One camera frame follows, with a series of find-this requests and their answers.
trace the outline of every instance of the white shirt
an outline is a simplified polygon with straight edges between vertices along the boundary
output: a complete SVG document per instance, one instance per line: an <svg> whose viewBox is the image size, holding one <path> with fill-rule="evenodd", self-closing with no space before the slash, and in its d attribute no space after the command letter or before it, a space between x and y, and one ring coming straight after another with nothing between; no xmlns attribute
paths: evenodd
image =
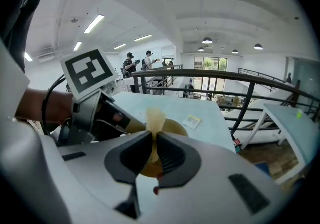
<svg viewBox="0 0 320 224"><path fill-rule="evenodd" d="M145 58L145 64L148 66L149 69L152 69L152 62L150 60L150 57Z"/></svg>

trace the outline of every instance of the railing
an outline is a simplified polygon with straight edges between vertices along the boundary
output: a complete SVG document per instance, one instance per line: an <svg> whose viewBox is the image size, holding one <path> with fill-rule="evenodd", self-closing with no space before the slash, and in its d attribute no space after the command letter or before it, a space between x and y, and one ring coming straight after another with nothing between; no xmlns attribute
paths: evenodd
<svg viewBox="0 0 320 224"><path fill-rule="evenodd" d="M171 65L171 66L163 66L163 67L157 67L157 68L153 68L153 69L149 69L149 70L142 70L142 71L138 71L138 72L145 72L145 71L156 71L156 70L178 70L178 69L183 69L184 68L184 65L181 64L181 65ZM155 75L155 77L153 77L152 79L148 80L146 82L146 79L144 79L145 81L145 85L147 84L153 84L153 81L159 81L158 83L156 83L155 85L152 85L152 87L168 87L170 85L173 85L174 81L177 79L178 77L177 76L161 76L161 80L159 79L159 77L157 75ZM140 91L140 87L142 87L142 79L141 79L141 84L138 86L139 89L137 90L137 86L135 86L136 88L136 91ZM147 93L149 92L151 89L150 87L146 86L146 92L144 93ZM165 91L164 90L159 90L159 89L155 89L154 90L154 94L157 94L159 91L162 91L163 94L165 94Z"/></svg>
<svg viewBox="0 0 320 224"><path fill-rule="evenodd" d="M225 117L226 120L229 121L235 121L235 124L233 127L229 127L231 130L231 135L234 139L234 133L237 130L252 130L253 128L239 128L239 125L241 122L257 122L258 119L244 119L246 111L263 111L261 108L252 108L249 107L249 103L251 98L256 99L265 99L265 100L272 100L272 101L279 101L282 102L282 104L290 104L293 107L296 105L302 105L302 106L308 106L309 110L307 114L310 114L313 112L312 120L315 121L316 117L319 114L319 102L320 99L299 90L298 88L286 85L284 83L280 83L275 80L266 79L258 76L252 76L249 74L242 74L242 73L234 73L234 72L225 72L225 71L212 71L212 70L195 70L195 69L176 69L176 70L167 70L167 68L159 68L159 69L152 69L152 70L146 70L146 71L139 71L132 73L135 83L135 90L137 93L140 93L140 86L142 87L142 92L147 93L147 89L157 89L157 90L163 90L163 91L186 91L186 92L200 92L200 93L212 93L212 94L223 94L223 95L231 95L231 96L240 96L245 97L246 100L242 107L238 106L230 106L230 105L219 105L220 108L225 109L238 109L240 110L240 114L238 118L229 118ZM200 90L200 89L185 89L185 88L169 88L169 87L147 87L146 85L146 77L152 77L152 76L160 76L160 77L209 77L209 78L220 78L220 79L229 79L229 80L238 80L238 81L244 81L249 82L249 89L246 94L244 93L234 93L234 92L226 92L226 91L214 91L214 90ZM141 85L139 85L138 77L141 77ZM292 92L292 96L286 100L279 99L279 98L272 98L272 97L264 97L264 96L257 96L253 95L254 88L256 84L265 85L273 88L282 89L285 91ZM298 98L299 96L304 96L307 98L312 99L312 103L304 104L299 103ZM272 130L275 128L262 128L260 130Z"/></svg>
<svg viewBox="0 0 320 224"><path fill-rule="evenodd" d="M281 82L281 83L285 83L285 81L283 81L283 80L281 80L281 79L279 79L277 77L271 76L269 74L264 74L264 73L260 73L260 72L257 72L257 71L245 69L245 68L238 68L238 73L254 75L254 76L261 77L261 78L267 78L267 79L270 79L270 80L273 80L273 81L278 81L278 82ZM273 91L275 89L272 86L266 86L266 85L262 85L262 84L260 84L260 85L265 87L265 88L267 88L270 91Z"/></svg>

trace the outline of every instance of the person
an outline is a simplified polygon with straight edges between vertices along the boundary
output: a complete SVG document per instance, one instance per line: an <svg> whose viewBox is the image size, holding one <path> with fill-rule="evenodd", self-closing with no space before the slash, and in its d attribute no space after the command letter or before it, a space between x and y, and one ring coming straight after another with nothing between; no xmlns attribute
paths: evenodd
<svg viewBox="0 0 320 224"><path fill-rule="evenodd" d="M285 82L292 83L291 73L288 73L288 77Z"/></svg>
<svg viewBox="0 0 320 224"><path fill-rule="evenodd" d="M126 55L126 60L124 61L123 63L123 70L124 70L124 77L125 78L129 78L129 77L132 77L132 72L135 72L137 69L136 69L136 62L133 62L132 61L132 58L134 58L135 56L129 52L127 55ZM131 91L132 92L136 92L136 87L134 85L130 85L131 87Z"/></svg>
<svg viewBox="0 0 320 224"><path fill-rule="evenodd" d="M152 64L156 62L155 59L153 59L153 60L151 61L150 56L151 56L152 54L153 54L153 53L152 53L150 50L148 50L148 51L146 52L146 58L145 58L145 61L144 61L144 62L145 62L146 70L152 69Z"/></svg>
<svg viewBox="0 0 320 224"><path fill-rule="evenodd" d="M4 0L6 7L0 17L0 39L9 53L25 72L25 51L27 36L34 13L40 0ZM46 90L27 88L19 105L16 118L22 120L42 121L42 104ZM47 122L63 124L72 116L73 94L71 92L53 91L47 103ZM115 114L114 121L121 121L122 116Z"/></svg>

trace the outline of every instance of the small card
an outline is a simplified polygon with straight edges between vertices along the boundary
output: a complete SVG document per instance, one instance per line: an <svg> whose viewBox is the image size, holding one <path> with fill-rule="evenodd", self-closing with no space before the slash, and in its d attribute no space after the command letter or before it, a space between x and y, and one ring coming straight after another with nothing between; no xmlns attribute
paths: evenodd
<svg viewBox="0 0 320 224"><path fill-rule="evenodd" d="M188 118L183 121L183 124L185 126L188 126L191 129L195 130L200 122L201 122L200 118L195 117L195 116L190 114L190 115L188 115Z"/></svg>

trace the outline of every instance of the wooden floor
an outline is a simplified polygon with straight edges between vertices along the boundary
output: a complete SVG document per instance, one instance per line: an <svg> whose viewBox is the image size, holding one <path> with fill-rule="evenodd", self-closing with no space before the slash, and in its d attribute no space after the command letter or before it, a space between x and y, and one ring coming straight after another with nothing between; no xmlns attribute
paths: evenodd
<svg viewBox="0 0 320 224"><path fill-rule="evenodd" d="M251 163L266 162L270 169L271 177L276 180L297 165L298 160L288 141L282 145L277 143L248 145L239 153L243 158ZM281 187L284 191L290 191L292 184L302 175L298 174L294 178L285 182Z"/></svg>

